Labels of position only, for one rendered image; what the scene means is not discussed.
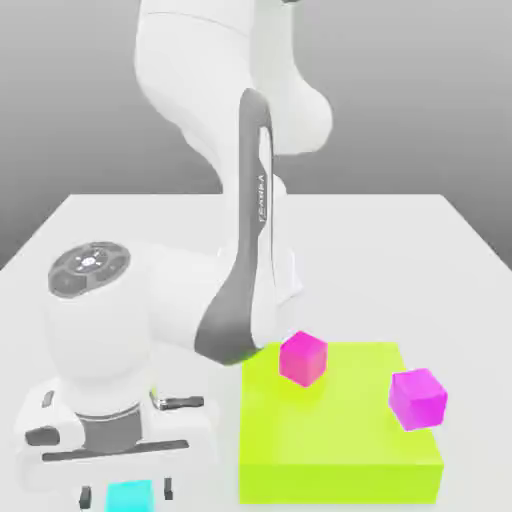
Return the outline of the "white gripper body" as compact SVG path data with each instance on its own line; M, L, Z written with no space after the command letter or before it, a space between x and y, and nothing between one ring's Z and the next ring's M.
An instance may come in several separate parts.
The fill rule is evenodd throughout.
M217 449L213 443L184 439L140 443L122 453L109 455L85 449L34 451L19 456L19 480L24 486L93 486L175 477L205 469L216 462Z

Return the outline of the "small cyan cube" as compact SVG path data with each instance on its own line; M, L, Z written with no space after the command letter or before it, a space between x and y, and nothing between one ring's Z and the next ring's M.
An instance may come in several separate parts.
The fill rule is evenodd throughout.
M152 481L137 480L110 484L104 512L155 512Z

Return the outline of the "small pink cube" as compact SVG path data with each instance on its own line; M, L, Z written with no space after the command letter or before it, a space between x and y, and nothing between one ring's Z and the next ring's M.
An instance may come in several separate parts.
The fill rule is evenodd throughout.
M309 387L326 371L328 344L304 331L295 333L279 350L279 373Z

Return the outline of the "small magenta cube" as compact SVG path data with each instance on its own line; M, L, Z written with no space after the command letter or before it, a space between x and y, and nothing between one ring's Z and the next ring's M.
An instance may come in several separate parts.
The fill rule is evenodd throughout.
M441 425L447 400L446 389L427 368L391 376L388 405L405 431Z

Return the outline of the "large lime box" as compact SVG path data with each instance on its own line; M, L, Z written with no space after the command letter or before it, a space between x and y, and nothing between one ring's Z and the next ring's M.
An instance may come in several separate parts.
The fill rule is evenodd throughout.
M444 461L431 430L405 431L388 406L405 365L393 342L332 343L304 388L280 348L241 367L238 500L244 505L433 504Z

